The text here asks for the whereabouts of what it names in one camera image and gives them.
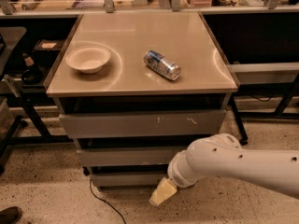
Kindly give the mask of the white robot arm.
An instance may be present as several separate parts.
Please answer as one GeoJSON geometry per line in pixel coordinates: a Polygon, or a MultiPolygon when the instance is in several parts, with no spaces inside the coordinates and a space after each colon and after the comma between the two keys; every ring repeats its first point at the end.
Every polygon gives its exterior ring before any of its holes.
{"type": "Polygon", "coordinates": [[[179,188],[208,176],[240,179],[266,189],[299,197],[299,152],[244,149],[228,133],[193,141],[169,162],[167,176],[152,192],[149,202],[158,206],[179,188]]]}

